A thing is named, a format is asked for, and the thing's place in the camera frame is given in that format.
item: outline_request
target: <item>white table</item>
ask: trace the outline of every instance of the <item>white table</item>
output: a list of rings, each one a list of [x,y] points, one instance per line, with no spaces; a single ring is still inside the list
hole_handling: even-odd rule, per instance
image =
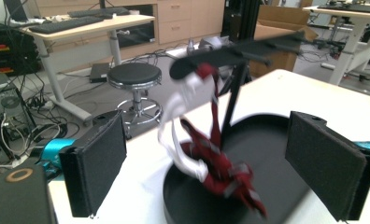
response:
[[[329,82],[334,85],[339,85],[342,76],[352,70],[363,72],[370,60],[370,39],[368,43],[360,42],[363,31],[367,24],[370,24],[370,13],[331,10],[318,7],[304,7],[303,11],[328,14],[338,17],[350,17],[354,23],[348,42],[343,48],[337,66],[330,66],[334,69]]]
[[[59,86],[56,73],[83,65],[85,63],[101,60],[109,56],[114,57],[114,63],[116,65],[121,64],[121,54],[116,35],[116,29],[148,23],[153,20],[154,17],[143,15],[118,16],[111,20],[104,20],[98,23],[85,25],[50,35],[34,33],[28,30],[28,28],[21,30],[26,34],[33,36],[35,39],[41,61],[48,73],[49,82],[54,93],[54,96],[52,96],[50,99],[56,105],[75,115],[86,125],[88,125],[93,119],[92,115],[65,100],[63,92]],[[109,40],[91,43],[64,51],[48,53],[47,48],[49,46],[47,46],[47,41],[59,42],[67,39],[73,39],[82,35],[101,32],[109,32]]]
[[[223,121],[228,95],[220,98]],[[349,91],[295,73],[276,70],[242,87],[233,122],[261,113],[289,116],[292,110],[318,116],[328,127],[352,141],[370,141],[370,96]],[[210,104],[186,114],[197,128],[209,132]],[[186,134],[178,128],[179,139]],[[63,181],[52,181],[50,193],[60,223],[159,223],[164,224],[163,182],[172,164],[151,130],[127,143],[127,158],[95,219],[73,218]],[[293,211],[287,223],[336,223],[313,192]],[[361,220],[370,224],[370,193]]]

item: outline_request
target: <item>table surface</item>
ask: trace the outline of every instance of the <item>table surface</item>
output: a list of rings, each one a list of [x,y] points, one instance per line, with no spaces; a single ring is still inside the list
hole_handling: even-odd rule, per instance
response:
[[[316,7],[304,7],[304,8],[302,8],[302,10],[303,11],[315,12],[315,13],[335,15],[335,16],[342,16],[342,17],[370,19],[370,13],[366,13],[366,12],[332,10],[332,9],[326,9],[326,8],[319,8],[318,6],[316,6]]]
[[[229,102],[220,98],[220,121]],[[232,122],[256,114],[288,117],[300,111],[327,120],[327,126],[351,141],[370,141],[370,96],[335,85],[276,70],[241,88]],[[210,105],[202,105],[185,115],[196,127],[208,133]],[[179,140],[188,136],[178,129]],[[127,143],[127,158],[95,219],[73,218],[63,181],[51,181],[50,193],[59,223],[165,223],[163,182],[172,164],[158,143],[157,130],[144,133]],[[287,223],[336,223],[313,192],[300,202]],[[370,223],[370,197],[361,220]]]
[[[151,16],[144,16],[144,15],[126,15],[126,16],[117,16],[112,19],[100,21],[97,23],[84,25],[78,28],[65,30],[61,32],[57,32],[54,34],[44,35],[40,33],[34,33],[29,30],[29,28],[21,29],[28,35],[32,35],[34,37],[39,37],[44,40],[49,41],[59,41],[67,38],[72,38],[78,35],[88,35],[92,33],[110,31],[130,26],[135,26],[143,23],[148,23],[150,21],[154,21],[155,18]]]

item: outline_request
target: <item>computer keyboard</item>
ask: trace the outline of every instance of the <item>computer keyboard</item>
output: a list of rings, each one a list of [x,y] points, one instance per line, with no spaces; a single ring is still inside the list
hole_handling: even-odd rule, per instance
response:
[[[96,23],[99,21],[103,21],[104,19],[98,17],[82,17],[77,19],[72,19],[69,21],[59,21],[59,22],[52,22],[52,23],[45,23],[40,24],[38,26],[30,27],[30,31],[41,33],[45,35],[57,33],[64,30],[69,30],[77,27],[81,27],[84,25],[89,25],[92,23]]]
[[[70,11],[68,15],[72,18],[80,18],[86,16],[100,16],[100,15],[113,15],[124,16],[129,15],[130,12],[125,7],[107,7],[107,8],[98,8],[90,9],[83,11]]]
[[[349,4],[349,5],[345,4],[345,5],[337,5],[337,6],[322,5],[322,6],[318,6],[318,8],[370,13],[370,6],[358,5],[358,4]]]

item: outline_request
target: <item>red cloth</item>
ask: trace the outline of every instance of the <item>red cloth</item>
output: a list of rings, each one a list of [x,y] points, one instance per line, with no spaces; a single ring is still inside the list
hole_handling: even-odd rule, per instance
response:
[[[215,94],[211,101],[213,125],[210,138],[197,131],[185,119],[181,119],[182,127],[191,136],[191,142],[181,143],[183,151],[195,160],[203,160],[208,167],[208,175],[203,185],[218,195],[232,195],[240,199],[246,206],[256,209],[263,217],[266,209],[258,193],[251,185],[252,170],[245,163],[232,164],[221,152],[221,130],[218,123],[218,70],[209,64],[201,64],[196,70],[202,79],[212,75],[215,81]]]

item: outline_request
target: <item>black tray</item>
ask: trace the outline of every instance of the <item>black tray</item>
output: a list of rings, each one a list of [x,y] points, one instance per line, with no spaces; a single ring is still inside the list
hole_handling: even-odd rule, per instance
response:
[[[164,180],[164,214],[168,223],[283,223],[309,187],[285,160],[288,119],[256,115],[229,128],[222,150],[232,162],[244,161],[254,172],[268,219],[239,200],[216,196],[175,165]]]

